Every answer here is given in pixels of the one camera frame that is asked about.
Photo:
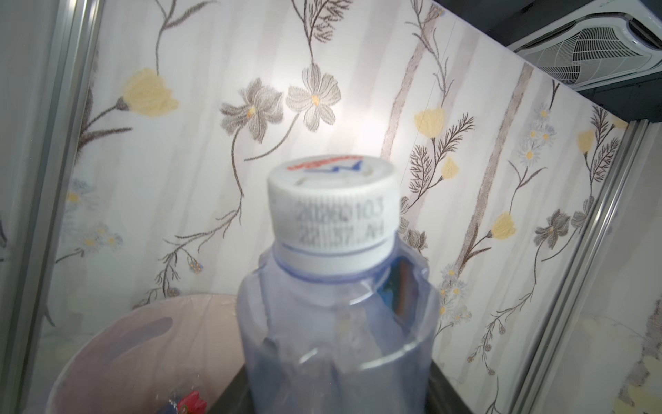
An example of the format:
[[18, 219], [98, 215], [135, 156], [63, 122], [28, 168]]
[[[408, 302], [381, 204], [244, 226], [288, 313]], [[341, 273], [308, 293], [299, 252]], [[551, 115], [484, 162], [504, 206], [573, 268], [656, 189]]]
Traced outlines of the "tall clear blue bottle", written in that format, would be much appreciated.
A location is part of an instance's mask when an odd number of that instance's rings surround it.
[[289, 161], [267, 201], [274, 241], [236, 304], [256, 412], [423, 412], [441, 299], [398, 234], [396, 167]]

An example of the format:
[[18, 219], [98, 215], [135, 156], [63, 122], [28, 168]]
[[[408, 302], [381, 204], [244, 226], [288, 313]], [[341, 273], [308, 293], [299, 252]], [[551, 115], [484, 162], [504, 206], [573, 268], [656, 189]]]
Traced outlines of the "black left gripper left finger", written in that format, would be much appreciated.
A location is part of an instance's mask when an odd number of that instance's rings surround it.
[[210, 407], [208, 414], [253, 414], [253, 400], [244, 366]]

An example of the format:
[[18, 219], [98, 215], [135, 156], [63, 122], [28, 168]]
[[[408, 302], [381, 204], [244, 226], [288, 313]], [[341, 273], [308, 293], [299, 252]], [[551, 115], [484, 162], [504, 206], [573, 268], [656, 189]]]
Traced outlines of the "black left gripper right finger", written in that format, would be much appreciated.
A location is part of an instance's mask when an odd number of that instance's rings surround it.
[[426, 389], [427, 414], [472, 414], [435, 362], [431, 362]]

